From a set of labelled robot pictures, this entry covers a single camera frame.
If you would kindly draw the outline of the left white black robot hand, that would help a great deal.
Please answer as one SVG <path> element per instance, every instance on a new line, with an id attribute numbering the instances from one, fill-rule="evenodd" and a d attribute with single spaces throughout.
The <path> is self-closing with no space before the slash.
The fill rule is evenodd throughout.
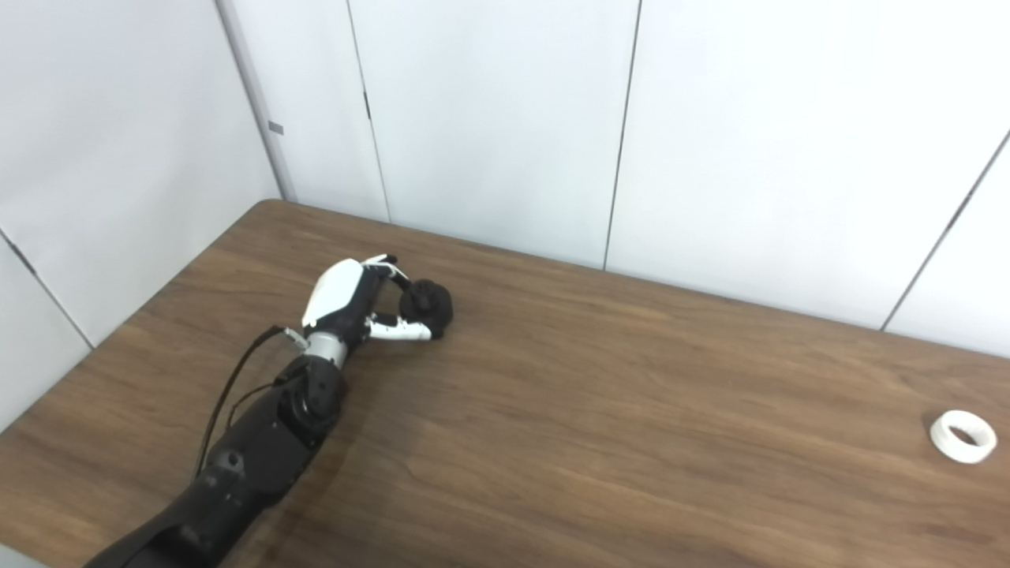
<path id="1" fill-rule="evenodd" d="M 301 320 L 306 356 L 342 369 L 354 349 L 370 338 L 413 342 L 443 337 L 452 320 L 450 295 L 433 281 L 410 279 L 397 262 L 397 256 L 382 254 L 364 261 L 344 259 L 324 271 Z M 402 291 L 399 314 L 375 310 L 386 282 Z"/>

